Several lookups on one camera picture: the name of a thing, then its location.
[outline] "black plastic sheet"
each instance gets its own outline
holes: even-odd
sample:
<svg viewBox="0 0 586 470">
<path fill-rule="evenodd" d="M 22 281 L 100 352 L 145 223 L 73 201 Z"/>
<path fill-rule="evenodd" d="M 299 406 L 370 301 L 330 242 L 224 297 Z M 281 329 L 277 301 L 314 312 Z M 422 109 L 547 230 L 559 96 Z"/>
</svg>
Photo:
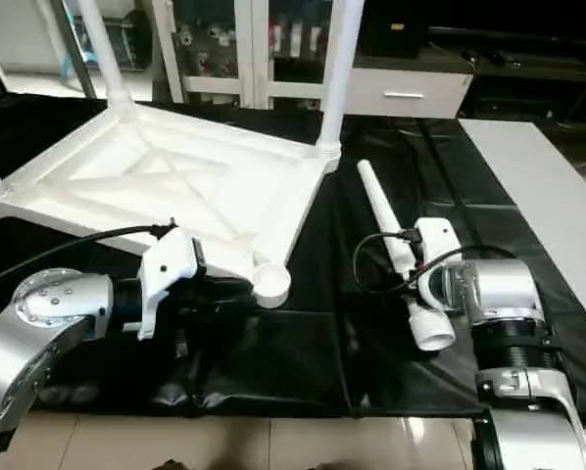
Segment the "black plastic sheet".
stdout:
<svg viewBox="0 0 586 470">
<path fill-rule="evenodd" d="M 0 175 L 33 158 L 104 109 L 96 101 L 0 97 Z M 172 107 L 184 114 L 312 143 L 320 116 Z M 343 159 L 327 175 L 295 246 L 291 296 L 276 310 L 230 308 L 186 319 L 187 354 L 172 333 L 151 342 L 126 335 L 84 344 L 59 364 L 38 406 L 88 412 L 192 416 L 471 416 L 482 409 L 464 318 L 457 342 L 438 354 L 415 347 L 400 299 L 362 295 L 351 256 L 377 231 L 356 170 L 370 159 L 403 225 L 444 216 L 466 243 L 501 246 L 526 260 L 565 350 L 586 420 L 586 313 L 525 220 L 455 121 L 347 117 Z M 15 219 L 0 220 L 0 270 L 71 237 Z M 116 276 L 138 257 L 100 245 L 51 259 Z M 0 308 L 37 265 L 0 284 Z M 388 282 L 380 244 L 365 251 L 369 283 Z"/>
</svg>

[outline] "floor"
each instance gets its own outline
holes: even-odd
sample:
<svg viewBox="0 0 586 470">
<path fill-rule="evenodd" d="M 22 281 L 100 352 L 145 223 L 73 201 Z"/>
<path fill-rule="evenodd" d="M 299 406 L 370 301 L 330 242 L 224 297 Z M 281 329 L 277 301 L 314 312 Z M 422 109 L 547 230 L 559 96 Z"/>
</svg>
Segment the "floor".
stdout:
<svg viewBox="0 0 586 470">
<path fill-rule="evenodd" d="M 471 470 L 467 420 L 132 418 L 32 413 L 0 470 Z"/>
</svg>

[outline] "white plastic tube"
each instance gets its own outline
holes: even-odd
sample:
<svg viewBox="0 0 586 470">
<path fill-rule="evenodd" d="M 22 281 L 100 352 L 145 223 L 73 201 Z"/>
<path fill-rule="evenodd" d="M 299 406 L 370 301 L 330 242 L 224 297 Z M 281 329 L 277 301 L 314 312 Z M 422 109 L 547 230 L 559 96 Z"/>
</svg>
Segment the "white plastic tube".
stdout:
<svg viewBox="0 0 586 470">
<path fill-rule="evenodd" d="M 337 37 L 336 53 L 327 88 L 321 133 L 317 146 L 328 159 L 337 159 L 338 161 L 341 156 L 341 124 L 343 123 L 350 72 L 354 63 L 365 0 L 336 1 L 345 2 L 345 8 L 341 30 Z"/>
<path fill-rule="evenodd" d="M 106 82 L 108 104 L 123 109 L 132 103 L 132 99 L 123 84 L 119 64 L 117 64 L 117 58 L 110 44 L 110 38 L 97 8 L 96 0 L 79 0 L 79 9 L 97 57 L 99 70 Z"/>
<path fill-rule="evenodd" d="M 357 168 L 380 231 L 395 233 L 402 230 L 369 160 L 361 160 L 357 164 Z M 410 271 L 415 267 L 415 256 L 409 244 L 397 238 L 385 238 L 384 245 L 387 247 L 395 272 L 401 274 L 404 279 L 408 278 Z"/>
<path fill-rule="evenodd" d="M 393 213 L 369 161 L 361 160 L 357 167 L 380 231 L 400 231 L 402 228 L 400 222 Z M 409 271 L 415 267 L 415 256 L 411 247 L 403 240 L 395 238 L 385 238 L 384 244 L 393 268 L 407 279 L 410 275 Z M 455 342 L 454 328 L 444 311 L 419 305 L 412 296 L 406 296 L 405 301 L 411 316 L 409 324 L 418 348 L 429 352 L 441 351 Z"/>
</svg>

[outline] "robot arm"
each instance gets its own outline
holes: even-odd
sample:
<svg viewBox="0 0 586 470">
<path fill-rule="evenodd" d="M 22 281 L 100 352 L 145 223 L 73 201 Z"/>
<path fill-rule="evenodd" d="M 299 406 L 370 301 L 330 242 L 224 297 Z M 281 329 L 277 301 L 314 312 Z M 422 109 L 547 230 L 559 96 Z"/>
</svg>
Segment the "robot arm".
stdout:
<svg viewBox="0 0 586 470">
<path fill-rule="evenodd" d="M 478 470 L 586 470 L 586 435 L 532 274 L 520 259 L 448 262 L 428 278 L 437 306 L 464 311 L 490 409 L 475 421 Z"/>
<path fill-rule="evenodd" d="M 114 311 L 139 308 L 138 339 L 152 338 L 168 288 L 204 271 L 199 242 L 174 228 L 145 252 L 138 279 L 66 268 L 29 276 L 0 313 L 0 433 L 19 425 L 65 353 L 106 335 Z"/>
</svg>

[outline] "white cabinet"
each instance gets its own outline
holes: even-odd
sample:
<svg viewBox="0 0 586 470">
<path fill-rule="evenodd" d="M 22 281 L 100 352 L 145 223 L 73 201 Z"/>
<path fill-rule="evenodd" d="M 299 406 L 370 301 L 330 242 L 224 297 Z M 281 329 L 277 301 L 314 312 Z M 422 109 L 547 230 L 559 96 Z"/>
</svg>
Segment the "white cabinet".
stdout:
<svg viewBox="0 0 586 470">
<path fill-rule="evenodd" d="M 152 0 L 176 102 L 320 106 L 347 0 Z M 347 113 L 453 118 L 471 75 L 354 68 Z"/>
<path fill-rule="evenodd" d="M 353 69 L 346 113 L 454 118 L 470 83 L 461 73 Z"/>
</svg>

